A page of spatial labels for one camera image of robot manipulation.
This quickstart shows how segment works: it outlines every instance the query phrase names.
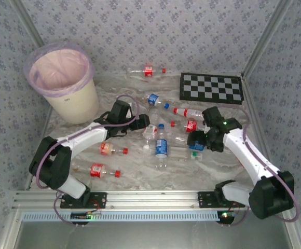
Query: patterned wallpaper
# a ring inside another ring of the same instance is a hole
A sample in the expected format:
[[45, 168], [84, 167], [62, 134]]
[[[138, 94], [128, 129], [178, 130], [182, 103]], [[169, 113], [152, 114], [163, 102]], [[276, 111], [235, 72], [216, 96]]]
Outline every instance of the patterned wallpaper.
[[295, 0], [249, 84], [274, 164], [296, 179], [301, 203], [301, 0]]
[[24, 187], [48, 105], [25, 80], [23, 61], [35, 47], [17, 15], [0, 1], [0, 232], [12, 190]]
[[145, 63], [173, 72], [241, 72], [278, 2], [22, 1], [45, 43], [78, 43], [100, 73]]

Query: clear plastic bottle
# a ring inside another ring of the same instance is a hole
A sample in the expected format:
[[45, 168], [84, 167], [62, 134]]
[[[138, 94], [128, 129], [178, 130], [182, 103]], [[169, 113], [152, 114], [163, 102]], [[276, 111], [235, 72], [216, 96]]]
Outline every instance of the clear plastic bottle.
[[[179, 144], [182, 146], [187, 145], [187, 137], [176, 136], [174, 141], [175, 141], [175, 144]], [[194, 146], [189, 146], [188, 148], [191, 150], [194, 150], [194, 151], [196, 151], [196, 150], [203, 151], [204, 150], [204, 146], [201, 144], [198, 144], [198, 142], [196, 142], [196, 144]]]
[[195, 120], [172, 121], [171, 127], [177, 127], [181, 131], [186, 133], [193, 131], [204, 131], [204, 125], [202, 124], [202, 122]]
[[131, 67], [127, 69], [127, 76], [146, 76], [152, 77], [157, 75], [166, 75], [167, 70], [162, 67], [144, 66]]
[[168, 158], [171, 160], [183, 162], [189, 159], [201, 161], [202, 153], [198, 151], [192, 151], [187, 147], [170, 146]]
[[168, 156], [168, 140], [165, 131], [165, 125], [160, 123], [157, 131], [157, 139], [155, 144], [155, 156], [158, 158], [156, 163], [157, 168], [167, 167], [167, 156]]
[[127, 155], [128, 152], [127, 148], [118, 147], [112, 143], [102, 143], [100, 146], [100, 154], [105, 156], [111, 156], [112, 154]]
[[152, 124], [150, 124], [145, 128], [145, 130], [142, 133], [143, 137], [145, 138], [145, 144], [143, 146], [144, 151], [149, 151], [151, 149], [150, 143], [151, 140], [155, 139], [156, 133], [157, 133], [157, 127]]
[[185, 109], [185, 108], [175, 108], [173, 110], [173, 113], [179, 114], [179, 115], [184, 116], [186, 118], [193, 118], [195, 120], [203, 121], [202, 112], [199, 111], [199, 110]]
[[155, 94], [145, 94], [144, 96], [138, 96], [136, 99], [142, 103], [148, 103], [149, 105], [153, 105], [158, 109], [169, 109], [173, 108], [170, 101], [166, 101], [161, 99], [158, 95]]
[[90, 168], [81, 168], [76, 166], [72, 169], [74, 172], [82, 172], [86, 174], [90, 174], [92, 177], [104, 178], [108, 176], [120, 177], [120, 170], [113, 170], [109, 166], [101, 163], [93, 163]]

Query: black and white checkerboard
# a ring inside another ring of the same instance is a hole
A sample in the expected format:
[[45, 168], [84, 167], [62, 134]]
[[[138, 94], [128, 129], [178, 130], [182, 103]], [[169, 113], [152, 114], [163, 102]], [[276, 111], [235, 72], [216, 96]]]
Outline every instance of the black and white checkerboard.
[[182, 73], [180, 100], [242, 104], [242, 81], [237, 76]]

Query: white trash can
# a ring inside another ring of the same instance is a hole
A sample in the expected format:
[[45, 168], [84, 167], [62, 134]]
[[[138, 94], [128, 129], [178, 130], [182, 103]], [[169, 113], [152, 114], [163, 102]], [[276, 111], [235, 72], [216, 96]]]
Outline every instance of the white trash can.
[[23, 71], [29, 84], [67, 122], [84, 123], [98, 112], [93, 64], [78, 45], [45, 45], [29, 55]]

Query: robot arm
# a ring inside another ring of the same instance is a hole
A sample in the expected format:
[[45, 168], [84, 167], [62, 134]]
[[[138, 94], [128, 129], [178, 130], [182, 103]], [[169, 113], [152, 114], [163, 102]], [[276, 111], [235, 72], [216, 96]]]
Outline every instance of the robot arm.
[[37, 169], [45, 154], [53, 146], [56, 146], [45, 158], [40, 169], [39, 179], [51, 189], [59, 190], [79, 200], [81, 207], [85, 206], [89, 199], [90, 189], [70, 175], [71, 159], [91, 145], [117, 136], [118, 132], [126, 134], [127, 130], [144, 129], [150, 124], [149, 117], [146, 114], [140, 114], [135, 121], [129, 125], [124, 125], [132, 121], [134, 117], [130, 105], [117, 100], [110, 112], [103, 114], [89, 126], [58, 139], [45, 137], [35, 153], [29, 172], [36, 176]]
[[[204, 145], [212, 151], [223, 152], [228, 147], [248, 172], [253, 186], [247, 186], [235, 181], [225, 181], [217, 184], [215, 193], [219, 200], [236, 201], [249, 206], [260, 219], [283, 212], [293, 207], [293, 201], [279, 181], [266, 169], [270, 168], [281, 177], [293, 192], [294, 178], [288, 172], [281, 172], [271, 164], [246, 137], [243, 139], [241, 124], [235, 119], [224, 119], [217, 107], [206, 109], [203, 113], [205, 123], [210, 130], [205, 134], [194, 131], [189, 134], [188, 145]], [[248, 150], [248, 143], [253, 152], [266, 165], [263, 166]]]

